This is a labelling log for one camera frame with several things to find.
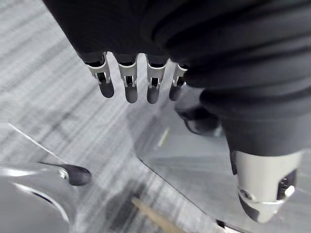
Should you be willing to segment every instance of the robotic hand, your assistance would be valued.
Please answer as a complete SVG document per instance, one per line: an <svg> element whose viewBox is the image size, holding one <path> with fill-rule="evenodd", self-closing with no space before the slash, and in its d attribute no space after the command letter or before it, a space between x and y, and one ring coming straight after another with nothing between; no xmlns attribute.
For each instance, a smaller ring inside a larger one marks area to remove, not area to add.
<svg viewBox="0 0 311 233"><path fill-rule="evenodd" d="M147 54L148 101L168 58L179 64L170 97L187 82L222 123L245 212L266 222L295 190L311 138L309 0L43 0L112 97L105 52L114 53L129 102L136 57Z"/></svg>

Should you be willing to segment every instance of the floor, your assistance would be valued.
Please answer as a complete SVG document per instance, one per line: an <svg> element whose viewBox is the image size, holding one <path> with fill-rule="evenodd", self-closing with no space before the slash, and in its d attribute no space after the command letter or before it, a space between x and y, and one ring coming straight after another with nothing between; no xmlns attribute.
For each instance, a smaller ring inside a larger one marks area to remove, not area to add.
<svg viewBox="0 0 311 233"><path fill-rule="evenodd" d="M211 218L136 158L134 145L147 140L141 134L168 101L172 63L159 101L150 105L146 61L140 54L139 97L129 104L117 63L108 53L115 96L105 99L40 0L2 0L0 22L0 161L88 168L94 179L81 190L72 232L162 232L137 212L132 196L187 232L219 231Z"/></svg>

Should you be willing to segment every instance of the black rubber tip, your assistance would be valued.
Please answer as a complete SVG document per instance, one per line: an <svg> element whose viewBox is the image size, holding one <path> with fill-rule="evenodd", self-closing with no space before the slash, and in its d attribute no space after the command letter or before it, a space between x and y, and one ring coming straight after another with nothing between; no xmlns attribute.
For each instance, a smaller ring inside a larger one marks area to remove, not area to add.
<svg viewBox="0 0 311 233"><path fill-rule="evenodd" d="M102 95L105 96L106 98L111 98L115 94L115 90L113 88L111 80L109 83L102 81L102 83L99 84L99 88L101 90Z"/></svg>
<svg viewBox="0 0 311 233"><path fill-rule="evenodd" d="M156 103L157 99L159 98L159 89L156 87L148 88L147 90L147 101L149 103Z"/></svg>
<svg viewBox="0 0 311 233"><path fill-rule="evenodd" d="M177 101L181 93L181 86L174 86L173 83L170 88L169 98L172 101Z"/></svg>
<svg viewBox="0 0 311 233"><path fill-rule="evenodd" d="M137 86L128 86L125 88L125 98L129 103L135 103L137 101Z"/></svg>
<svg viewBox="0 0 311 233"><path fill-rule="evenodd" d="M68 173L69 183L73 186L83 186L92 180L92 174L90 171L81 166L70 164L50 164L44 162L40 162L40 164L62 167Z"/></svg>

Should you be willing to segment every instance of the metal bracket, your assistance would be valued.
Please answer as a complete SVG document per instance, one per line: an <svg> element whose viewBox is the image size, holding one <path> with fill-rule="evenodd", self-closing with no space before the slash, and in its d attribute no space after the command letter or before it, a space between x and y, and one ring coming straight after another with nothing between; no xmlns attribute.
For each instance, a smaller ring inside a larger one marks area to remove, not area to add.
<svg viewBox="0 0 311 233"><path fill-rule="evenodd" d="M175 70L174 70L174 74L173 74L173 86L177 86L178 84L178 79L180 77L184 76L184 73L187 71L188 69L182 68L180 67L180 65L178 63L176 63L175 66Z"/></svg>
<svg viewBox="0 0 311 233"><path fill-rule="evenodd" d="M121 79L123 80L124 87L128 87L129 83L127 82L127 78L132 77L132 87L135 87L137 84L137 57L135 59L134 64L130 66L124 66L118 63L119 71L121 74Z"/></svg>
<svg viewBox="0 0 311 233"><path fill-rule="evenodd" d="M159 89L161 82L163 80L163 75L164 75L164 71L165 71L165 67L167 64L164 64L164 66L162 67L152 67L149 64L148 58L146 56L147 59L147 80L148 80L148 88L152 88L152 79L157 79L157 85L156 88Z"/></svg>
<svg viewBox="0 0 311 233"><path fill-rule="evenodd" d="M101 84L101 81L98 77L99 73L103 73L105 76L105 80L106 83L110 83L111 78L110 78L110 69L109 69L109 64L107 62L107 58L106 58L106 54L107 52L103 53L104 56L104 64L102 64L100 67L92 67L90 65L87 65L87 67L89 68L89 70L91 71L92 76L97 79L98 83Z"/></svg>

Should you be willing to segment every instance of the black fabric sleeve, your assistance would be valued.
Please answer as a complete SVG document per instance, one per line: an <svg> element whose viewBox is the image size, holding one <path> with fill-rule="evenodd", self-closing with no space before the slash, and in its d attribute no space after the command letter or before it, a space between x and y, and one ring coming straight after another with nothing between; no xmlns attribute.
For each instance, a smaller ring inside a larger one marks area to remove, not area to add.
<svg viewBox="0 0 311 233"><path fill-rule="evenodd" d="M80 57L169 56L218 115L230 149L311 146L310 0L43 0Z"/></svg>

